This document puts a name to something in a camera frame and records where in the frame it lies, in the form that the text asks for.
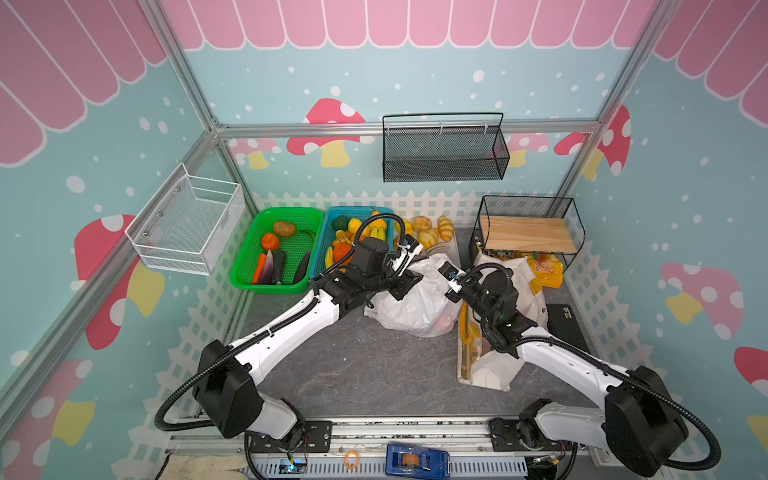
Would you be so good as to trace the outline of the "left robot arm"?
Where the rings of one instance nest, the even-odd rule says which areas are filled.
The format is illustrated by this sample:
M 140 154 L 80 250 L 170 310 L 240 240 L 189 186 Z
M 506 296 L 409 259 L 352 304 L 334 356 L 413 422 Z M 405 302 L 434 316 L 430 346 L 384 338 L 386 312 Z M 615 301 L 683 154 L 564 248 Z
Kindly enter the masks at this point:
M 421 253 L 406 231 L 395 249 L 355 236 L 351 250 L 309 282 L 307 294 L 260 331 L 203 350 L 197 372 L 161 404 L 154 426 L 163 432 L 214 427 L 225 438 L 267 436 L 292 449 L 306 421 L 288 401 L 261 395 L 259 384 L 288 354 L 381 292 L 401 300 L 421 280 L 409 271 Z

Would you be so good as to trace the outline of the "white plastic grocery bag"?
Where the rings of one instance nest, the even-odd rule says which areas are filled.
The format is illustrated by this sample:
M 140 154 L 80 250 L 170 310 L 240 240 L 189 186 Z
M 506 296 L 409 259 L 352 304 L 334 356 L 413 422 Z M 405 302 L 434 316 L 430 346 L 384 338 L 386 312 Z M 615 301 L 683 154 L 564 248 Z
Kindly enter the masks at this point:
M 373 308 L 365 307 L 364 315 L 376 320 L 382 327 L 406 332 L 420 338 L 432 338 L 449 333 L 460 313 L 459 303 L 446 296 L 448 281 L 438 268 L 450 257 L 437 253 L 411 264 L 408 273 L 419 273 L 423 278 L 405 295 L 396 300 L 388 292 L 377 293 Z

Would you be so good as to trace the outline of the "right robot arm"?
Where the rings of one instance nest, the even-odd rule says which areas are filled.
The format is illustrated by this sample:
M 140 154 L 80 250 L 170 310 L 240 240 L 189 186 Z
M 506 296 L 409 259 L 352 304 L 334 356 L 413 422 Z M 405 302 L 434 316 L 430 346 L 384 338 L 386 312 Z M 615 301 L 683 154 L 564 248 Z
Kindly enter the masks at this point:
M 548 371 L 592 401 L 592 408 L 533 403 L 519 417 L 544 438 L 605 450 L 643 477 L 662 467 L 706 471 L 718 465 L 722 448 L 715 434 L 670 397 L 654 370 L 607 363 L 524 316 L 511 269 L 482 263 L 464 272 L 446 261 L 439 272 L 449 285 L 447 298 L 464 301 L 478 315 L 494 351 Z

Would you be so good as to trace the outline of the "white tote bag yellow handles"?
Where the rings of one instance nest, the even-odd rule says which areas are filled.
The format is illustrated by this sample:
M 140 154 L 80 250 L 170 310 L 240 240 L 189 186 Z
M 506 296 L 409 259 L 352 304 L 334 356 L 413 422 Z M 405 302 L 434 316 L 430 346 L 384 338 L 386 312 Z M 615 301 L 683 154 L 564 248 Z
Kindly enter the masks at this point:
M 547 328 L 543 287 L 524 258 L 476 257 L 465 290 L 459 331 L 462 341 L 458 380 L 467 385 L 507 391 L 524 362 L 511 343 L 528 327 Z

